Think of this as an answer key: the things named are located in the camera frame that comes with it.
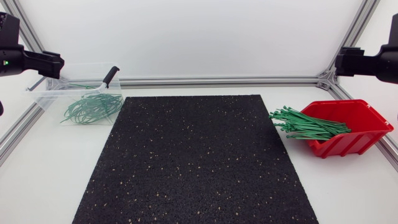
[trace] clear plastic container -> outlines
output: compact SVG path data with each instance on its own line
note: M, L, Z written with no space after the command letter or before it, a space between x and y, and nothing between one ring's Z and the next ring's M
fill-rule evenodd
M114 124L123 96L116 73L109 88L103 82L113 63L65 65L61 79L45 78L28 95L60 124Z

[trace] white backdrop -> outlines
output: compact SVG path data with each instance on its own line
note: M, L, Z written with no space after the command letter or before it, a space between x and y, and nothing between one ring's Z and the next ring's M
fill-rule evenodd
M66 63L116 62L121 77L314 76L362 0L21 1Z

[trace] black handle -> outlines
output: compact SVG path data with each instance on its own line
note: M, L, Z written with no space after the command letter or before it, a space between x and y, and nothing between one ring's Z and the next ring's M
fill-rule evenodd
M4 112L4 109L3 109L1 101L0 101L0 116L2 115L3 112Z
M103 82L106 83L106 87L109 88L109 83L112 81L112 78L116 74L116 72L120 71L120 69L116 66L113 66L108 74L105 76Z

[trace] white table surface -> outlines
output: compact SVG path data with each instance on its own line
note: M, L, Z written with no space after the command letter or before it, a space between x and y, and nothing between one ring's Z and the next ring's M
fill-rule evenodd
M332 100L314 87L123 90L124 96L260 94L269 111ZM61 126L44 113L0 167L0 223L71 223L111 126ZM398 223L398 173L376 148L315 157L279 132L320 223Z

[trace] red plastic bin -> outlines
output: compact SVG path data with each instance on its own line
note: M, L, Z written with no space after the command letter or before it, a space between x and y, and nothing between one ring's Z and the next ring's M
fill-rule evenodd
M374 143L394 130L375 109L363 100L315 101L303 114L346 123L352 133L338 134L327 141L306 140L316 156L364 154Z

